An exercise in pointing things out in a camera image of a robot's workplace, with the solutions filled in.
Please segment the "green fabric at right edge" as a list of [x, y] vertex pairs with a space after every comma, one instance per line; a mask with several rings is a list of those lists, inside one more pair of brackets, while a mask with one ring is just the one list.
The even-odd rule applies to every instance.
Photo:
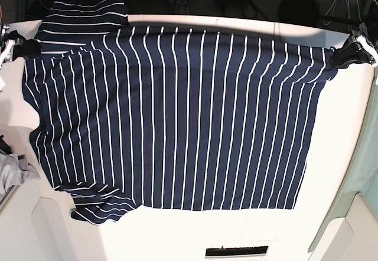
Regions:
[[377, 175], [377, 84], [373, 83], [363, 124], [350, 163], [320, 228], [308, 251], [315, 250], [328, 224], [345, 217], [354, 196], [367, 194]]

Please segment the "navy white striped t-shirt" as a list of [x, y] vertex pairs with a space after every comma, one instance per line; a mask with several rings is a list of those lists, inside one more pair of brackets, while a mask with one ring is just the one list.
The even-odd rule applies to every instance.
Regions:
[[25, 62], [30, 144], [72, 218], [140, 206], [293, 209], [333, 50], [128, 23], [125, 0], [55, 1]]

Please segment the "grey cloth pile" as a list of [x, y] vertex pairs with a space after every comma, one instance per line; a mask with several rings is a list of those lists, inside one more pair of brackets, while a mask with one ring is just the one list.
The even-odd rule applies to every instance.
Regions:
[[25, 156], [12, 153], [11, 147], [1, 135], [1, 200], [16, 186], [28, 180], [39, 180], [38, 171]]

